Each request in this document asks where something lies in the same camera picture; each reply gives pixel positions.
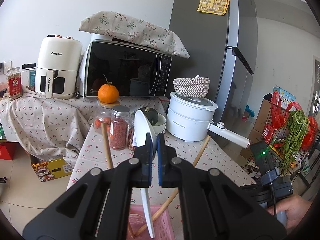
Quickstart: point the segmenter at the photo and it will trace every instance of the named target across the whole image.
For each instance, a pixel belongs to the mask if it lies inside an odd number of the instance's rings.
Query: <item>human hand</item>
[[[288,198],[280,200],[277,203],[277,214],[281,211],[285,211],[287,215],[287,230],[296,227],[304,215],[307,213],[312,202],[304,200],[299,195],[292,195]],[[273,206],[266,209],[271,215],[273,215]]]

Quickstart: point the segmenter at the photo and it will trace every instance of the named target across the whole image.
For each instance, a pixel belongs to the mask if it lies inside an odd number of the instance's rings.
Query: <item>wooden stick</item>
[[[102,130],[104,150],[106,151],[106,155],[107,155],[108,168],[113,169],[113,162],[111,158],[111,151],[110,151],[108,132],[107,132],[107,123],[105,122],[101,123],[101,130]]]
[[[113,162],[112,162],[109,139],[108,139],[108,132],[107,132],[107,123],[105,123],[105,122],[101,123],[101,130],[102,130],[104,149],[106,151],[106,156],[107,156],[108,168],[113,169]],[[128,232],[129,232],[130,236],[132,237],[132,239],[135,239],[134,232],[132,230],[132,227],[130,225],[129,220],[128,220]]]
[[[207,147],[207,144],[210,140],[210,136],[207,135],[207,138],[205,139],[204,144],[202,145],[198,155],[196,156],[195,160],[193,161],[192,165],[195,167],[198,163],[198,161],[200,160],[200,157],[202,155],[202,153],[204,152],[205,148]],[[170,203],[172,202],[172,200],[174,200],[174,198],[176,197],[176,195],[178,194],[178,189],[176,188],[173,193],[171,194],[171,196],[164,202],[164,204],[161,206],[161,208],[159,208],[157,210],[157,212],[152,216],[152,222],[154,222],[166,209],[167,207],[170,205]],[[144,230],[147,229],[147,224],[144,224],[137,232],[134,233],[135,236],[140,235]]]

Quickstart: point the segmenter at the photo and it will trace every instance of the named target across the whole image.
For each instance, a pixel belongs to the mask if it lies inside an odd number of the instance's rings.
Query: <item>black cable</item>
[[[277,217],[276,195],[275,195],[275,190],[272,184],[270,184],[270,190],[272,192],[272,198],[273,198],[273,216],[276,218]]]

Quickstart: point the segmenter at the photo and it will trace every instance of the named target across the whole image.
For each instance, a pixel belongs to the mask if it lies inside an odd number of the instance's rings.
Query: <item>yellow paper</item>
[[[229,2],[230,0],[200,0],[197,11],[225,15],[229,6]]]

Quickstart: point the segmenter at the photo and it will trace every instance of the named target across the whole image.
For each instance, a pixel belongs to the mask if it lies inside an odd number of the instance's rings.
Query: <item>electrical outlet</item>
[[[3,69],[4,69],[4,61],[0,62],[0,75],[3,74]]]
[[[8,68],[11,68],[11,67],[12,67],[12,61],[5,62],[3,67],[3,74],[6,75]]]

